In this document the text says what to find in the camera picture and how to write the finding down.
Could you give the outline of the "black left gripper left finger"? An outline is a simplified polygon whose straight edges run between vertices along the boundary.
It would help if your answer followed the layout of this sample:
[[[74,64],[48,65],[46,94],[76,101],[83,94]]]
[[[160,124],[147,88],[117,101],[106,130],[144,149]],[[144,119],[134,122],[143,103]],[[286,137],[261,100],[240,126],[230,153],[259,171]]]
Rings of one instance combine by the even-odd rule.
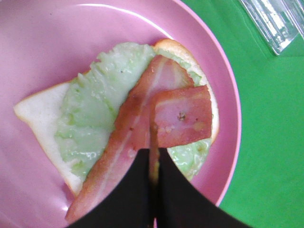
[[[150,214],[149,150],[138,151],[131,167],[96,207],[70,228],[153,228]]]

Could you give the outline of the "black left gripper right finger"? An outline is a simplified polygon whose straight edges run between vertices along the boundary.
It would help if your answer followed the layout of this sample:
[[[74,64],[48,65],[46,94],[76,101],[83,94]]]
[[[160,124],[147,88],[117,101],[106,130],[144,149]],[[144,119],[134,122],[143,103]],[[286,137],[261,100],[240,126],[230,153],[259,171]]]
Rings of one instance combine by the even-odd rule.
[[[215,206],[184,177],[167,149],[160,148],[158,228],[248,228]]]

